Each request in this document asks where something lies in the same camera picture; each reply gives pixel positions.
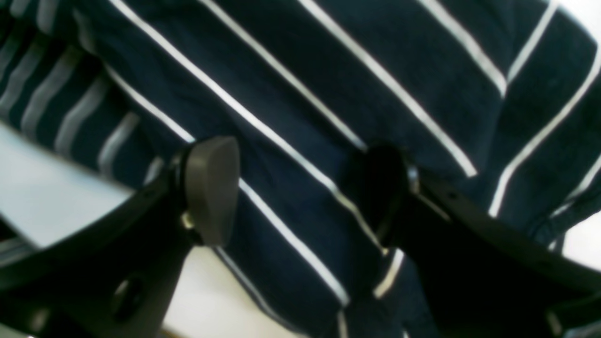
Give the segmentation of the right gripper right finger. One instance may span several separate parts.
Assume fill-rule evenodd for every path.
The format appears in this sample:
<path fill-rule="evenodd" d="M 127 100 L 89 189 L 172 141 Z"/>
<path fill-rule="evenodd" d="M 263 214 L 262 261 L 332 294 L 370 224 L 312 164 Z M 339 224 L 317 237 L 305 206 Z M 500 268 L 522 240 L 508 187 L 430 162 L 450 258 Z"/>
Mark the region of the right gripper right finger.
<path fill-rule="evenodd" d="M 365 154 L 373 230 L 415 264 L 444 338 L 598 338 L 600 274 L 535 244 L 380 143 Z"/>

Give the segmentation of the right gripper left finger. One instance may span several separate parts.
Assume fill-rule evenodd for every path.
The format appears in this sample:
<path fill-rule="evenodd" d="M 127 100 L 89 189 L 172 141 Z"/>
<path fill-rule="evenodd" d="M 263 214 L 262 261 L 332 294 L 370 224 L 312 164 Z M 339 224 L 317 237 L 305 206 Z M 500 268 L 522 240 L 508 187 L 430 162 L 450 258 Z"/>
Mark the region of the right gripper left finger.
<path fill-rule="evenodd" d="M 2 325 L 35 338 L 156 338 L 191 249 L 230 241 L 239 178 L 238 141 L 218 136 L 47 249 L 1 220 Z"/>

